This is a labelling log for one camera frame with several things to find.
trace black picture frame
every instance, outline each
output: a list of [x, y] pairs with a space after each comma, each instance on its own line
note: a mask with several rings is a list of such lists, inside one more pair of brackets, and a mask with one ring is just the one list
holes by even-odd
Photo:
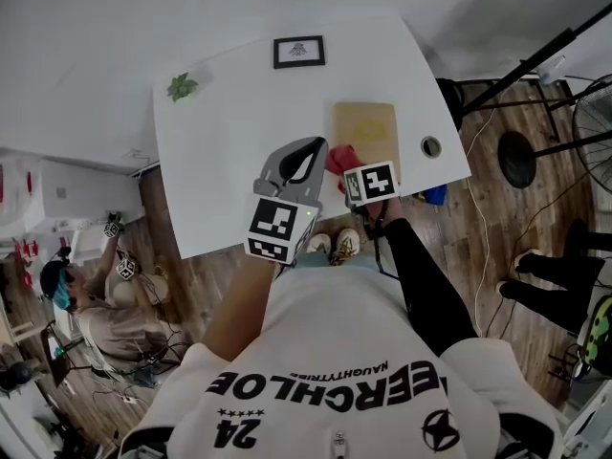
[[[316, 41], [318, 44], [318, 59], [301, 59], [297, 61], [280, 61], [278, 53], [279, 44], [284, 42]], [[273, 66], [275, 70], [282, 68], [296, 68], [300, 66], [323, 66], [325, 64], [325, 49], [322, 35], [306, 35], [302, 37], [283, 37], [273, 42]]]

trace floor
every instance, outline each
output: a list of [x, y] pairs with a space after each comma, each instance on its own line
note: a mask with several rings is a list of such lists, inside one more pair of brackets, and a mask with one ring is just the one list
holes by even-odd
[[[468, 98], [474, 97], [482, 89], [482, 85], [470, 86], [466, 90]], [[562, 96], [560, 88], [556, 86], [546, 87], [545, 93], [548, 97]], [[528, 98], [537, 98], [536, 89], [521, 82], [506, 94], [504, 100]], [[484, 111], [466, 118], [462, 128], [462, 142], [466, 148], [490, 114], [491, 111]], [[561, 140], [569, 141], [571, 110], [565, 107], [554, 114]], [[490, 327], [490, 335], [498, 338], [508, 325], [503, 338], [513, 346], [527, 381], [551, 404], [559, 405], [568, 387], [547, 374], [552, 369], [548, 354], [561, 354], [572, 340], [556, 325], [520, 305], [514, 308], [509, 323], [512, 305], [508, 302], [501, 306], [492, 322], [492, 316], [500, 304], [494, 286], [506, 275], [514, 255], [530, 247], [539, 247], [547, 254], [561, 255], [570, 223], [576, 217], [581, 217], [592, 224], [591, 191], [588, 181], [582, 179], [529, 226], [534, 214], [571, 186], [584, 170], [575, 153], [564, 152], [538, 160], [536, 180], [530, 187], [524, 190], [512, 188], [503, 179], [496, 156], [500, 136], [510, 130], [525, 134], [535, 149], [552, 144], [549, 139], [550, 125], [541, 106], [498, 110], [474, 144], [470, 154], [470, 185], [487, 220], [491, 243], [489, 264], [477, 302], [474, 295], [486, 258], [485, 232], [470, 198], [468, 182], [464, 180], [449, 185], [446, 204], [441, 208], [412, 197], [404, 198], [404, 212], [438, 265], [464, 298], [472, 317], [474, 309], [477, 309], [478, 324], [483, 331]], [[159, 169], [142, 176], [141, 192], [147, 215], [127, 227], [126, 242], [146, 271], [152, 271], [156, 265], [165, 268], [172, 288], [172, 304], [168, 310], [175, 312], [192, 338], [197, 340], [228, 287], [234, 270], [245, 256], [244, 252], [241, 247], [232, 247], [181, 260]], [[323, 222], [320, 229], [333, 234], [353, 224], [351, 216], [343, 216]], [[516, 244], [516, 239], [528, 226], [529, 229]], [[20, 295], [13, 292], [10, 297], [19, 298]], [[35, 346], [35, 342], [27, 345], [33, 354], [36, 352]], [[150, 403], [154, 394], [151, 390], [130, 389], [129, 393], [134, 392], [142, 402], [126, 404], [112, 392], [122, 393], [122, 389], [115, 389], [109, 382], [93, 382], [88, 371], [72, 372], [67, 381], [75, 395], [65, 385], [55, 389], [49, 378], [42, 380], [40, 387], [58, 403], [75, 425], [82, 427], [88, 438], [98, 439], [102, 443], [108, 443], [115, 430], [120, 438], [123, 437], [141, 418], [146, 410], [144, 403]]]

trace wooden cutting board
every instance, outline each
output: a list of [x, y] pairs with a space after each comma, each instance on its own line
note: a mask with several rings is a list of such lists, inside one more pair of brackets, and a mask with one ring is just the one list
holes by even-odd
[[350, 144], [364, 164], [391, 160], [402, 179], [395, 108], [390, 103], [337, 102], [334, 105], [336, 144]]

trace red item on shelf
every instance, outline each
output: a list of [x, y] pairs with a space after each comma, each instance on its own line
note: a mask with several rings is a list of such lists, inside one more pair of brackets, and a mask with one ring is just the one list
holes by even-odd
[[[355, 149], [353, 149], [351, 145], [336, 146], [332, 148], [329, 150], [327, 159], [325, 160], [325, 169], [340, 177], [346, 170], [351, 170], [362, 165], [363, 163], [357, 158], [357, 153], [355, 153]], [[342, 182], [338, 182], [338, 190], [344, 193]]]

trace fan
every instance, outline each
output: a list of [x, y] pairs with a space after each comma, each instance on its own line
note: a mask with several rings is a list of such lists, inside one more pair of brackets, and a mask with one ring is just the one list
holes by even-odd
[[612, 139], [598, 135], [612, 131], [612, 75], [586, 89], [599, 89], [579, 100], [574, 111], [574, 140], [593, 140], [577, 148], [580, 160], [593, 179], [612, 194]]

